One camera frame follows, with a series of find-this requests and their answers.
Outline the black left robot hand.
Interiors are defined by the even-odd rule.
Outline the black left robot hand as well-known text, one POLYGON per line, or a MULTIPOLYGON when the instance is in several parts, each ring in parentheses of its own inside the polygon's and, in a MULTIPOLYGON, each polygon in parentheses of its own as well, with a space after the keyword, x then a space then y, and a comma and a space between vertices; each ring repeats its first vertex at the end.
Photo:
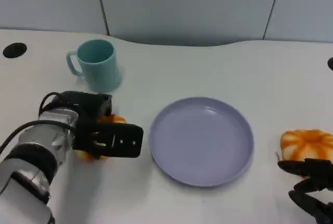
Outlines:
POLYGON ((94 157, 136 158, 141 153, 144 131, 128 123, 79 122, 72 148, 94 157))

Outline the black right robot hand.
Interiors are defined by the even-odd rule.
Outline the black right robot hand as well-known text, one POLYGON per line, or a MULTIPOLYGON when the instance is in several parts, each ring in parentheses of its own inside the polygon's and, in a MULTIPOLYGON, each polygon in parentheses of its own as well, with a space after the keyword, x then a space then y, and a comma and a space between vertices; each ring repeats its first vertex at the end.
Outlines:
POLYGON ((314 217, 316 223, 332 223, 332 202, 325 204, 308 195, 324 189, 332 191, 332 162, 306 158, 304 161, 281 160, 277 164, 283 171, 305 178, 288 192, 291 200, 314 217))

